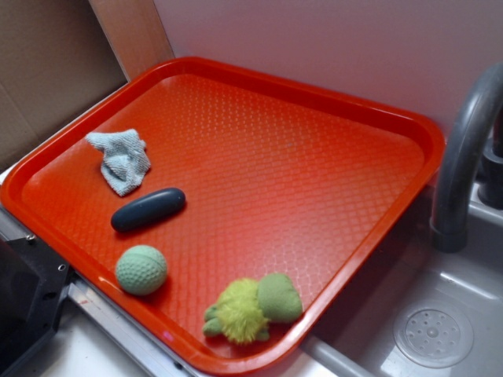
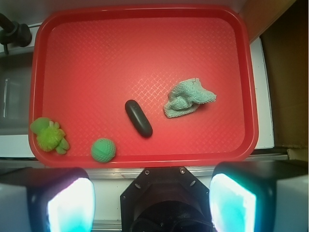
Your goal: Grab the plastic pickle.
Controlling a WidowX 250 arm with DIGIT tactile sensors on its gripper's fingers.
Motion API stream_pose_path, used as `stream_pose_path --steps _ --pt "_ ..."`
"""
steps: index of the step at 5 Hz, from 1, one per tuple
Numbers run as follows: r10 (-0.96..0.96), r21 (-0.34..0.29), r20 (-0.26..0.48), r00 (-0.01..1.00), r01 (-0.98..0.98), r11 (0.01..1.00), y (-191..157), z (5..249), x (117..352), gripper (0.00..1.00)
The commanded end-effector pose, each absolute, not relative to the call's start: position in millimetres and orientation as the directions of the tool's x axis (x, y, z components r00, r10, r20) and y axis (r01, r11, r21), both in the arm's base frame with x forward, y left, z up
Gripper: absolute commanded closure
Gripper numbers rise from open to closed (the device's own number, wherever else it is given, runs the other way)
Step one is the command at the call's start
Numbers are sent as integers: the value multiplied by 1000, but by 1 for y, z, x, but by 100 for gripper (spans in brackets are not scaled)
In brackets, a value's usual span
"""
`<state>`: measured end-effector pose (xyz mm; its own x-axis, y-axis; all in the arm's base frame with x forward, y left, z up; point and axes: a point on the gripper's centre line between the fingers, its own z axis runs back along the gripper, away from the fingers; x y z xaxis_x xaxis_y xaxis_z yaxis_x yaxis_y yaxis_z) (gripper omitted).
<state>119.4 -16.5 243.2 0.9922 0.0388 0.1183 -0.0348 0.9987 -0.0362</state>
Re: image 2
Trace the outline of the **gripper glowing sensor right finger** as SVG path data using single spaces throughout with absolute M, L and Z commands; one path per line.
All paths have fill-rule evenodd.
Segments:
M 307 232 L 309 164 L 221 162 L 213 171 L 209 202 L 219 232 Z

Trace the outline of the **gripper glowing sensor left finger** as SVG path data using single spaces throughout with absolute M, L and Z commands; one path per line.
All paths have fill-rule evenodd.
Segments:
M 89 232 L 95 190 L 82 168 L 1 168 L 2 232 Z

